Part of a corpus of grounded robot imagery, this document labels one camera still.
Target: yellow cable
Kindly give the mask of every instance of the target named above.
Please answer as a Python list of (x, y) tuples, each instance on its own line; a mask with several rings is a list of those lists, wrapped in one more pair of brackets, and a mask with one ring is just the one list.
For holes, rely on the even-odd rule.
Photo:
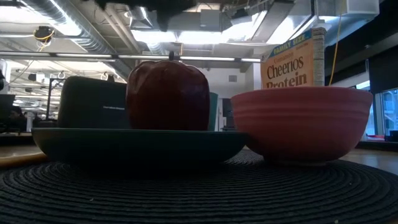
[(45, 40), (45, 39), (48, 39), (48, 38), (50, 38), (51, 36), (53, 36), (54, 32), (55, 32), (55, 29), (52, 30), (51, 34), (48, 35), (48, 36), (46, 36), (46, 37), (36, 37), (36, 36), (35, 36), (36, 30), (35, 30), (35, 31), (33, 31), (33, 36), (36, 38), (36, 40)]
[(337, 40), (336, 40), (336, 47), (335, 47), (335, 57), (333, 58), (333, 66), (331, 68), (331, 75), (330, 75), (330, 80), (329, 80), (329, 85), (331, 85), (331, 81), (333, 79), (333, 75), (335, 74), (335, 66), (336, 66), (336, 58), (337, 58), (337, 48), (338, 48), (338, 41), (340, 37), (340, 28), (341, 28), (341, 16), (343, 15), (343, 9), (346, 1), (343, 0), (341, 3), (341, 9), (340, 9), (340, 19), (338, 21), (338, 31), (337, 31)]

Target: red apple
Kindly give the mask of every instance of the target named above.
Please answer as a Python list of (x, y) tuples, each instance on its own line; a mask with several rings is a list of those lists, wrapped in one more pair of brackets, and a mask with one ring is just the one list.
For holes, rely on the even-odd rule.
[(201, 71), (181, 62), (142, 62), (130, 73), (126, 105), (134, 129), (205, 131), (209, 84)]

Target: black woven placemat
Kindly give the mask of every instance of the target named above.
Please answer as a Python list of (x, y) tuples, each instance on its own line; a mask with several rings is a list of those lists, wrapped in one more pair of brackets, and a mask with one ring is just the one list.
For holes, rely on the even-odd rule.
[(0, 223), (369, 224), (398, 213), (396, 175), (345, 161), (270, 166), (247, 150), (192, 172), (101, 177), (51, 162), (0, 175)]

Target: pink bowl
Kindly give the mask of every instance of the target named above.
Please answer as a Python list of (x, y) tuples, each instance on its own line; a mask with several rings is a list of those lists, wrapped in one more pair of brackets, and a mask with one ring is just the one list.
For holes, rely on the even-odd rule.
[(248, 147), (266, 159), (325, 162), (361, 139), (372, 94), (352, 88), (293, 87), (232, 97), (234, 121)]

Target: dark green plate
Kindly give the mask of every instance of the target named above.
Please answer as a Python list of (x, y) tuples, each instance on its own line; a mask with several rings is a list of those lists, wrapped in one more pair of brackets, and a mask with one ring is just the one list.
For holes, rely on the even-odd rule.
[(207, 164), (235, 156), (247, 135), (213, 131), (34, 128), (53, 161), (78, 165)]

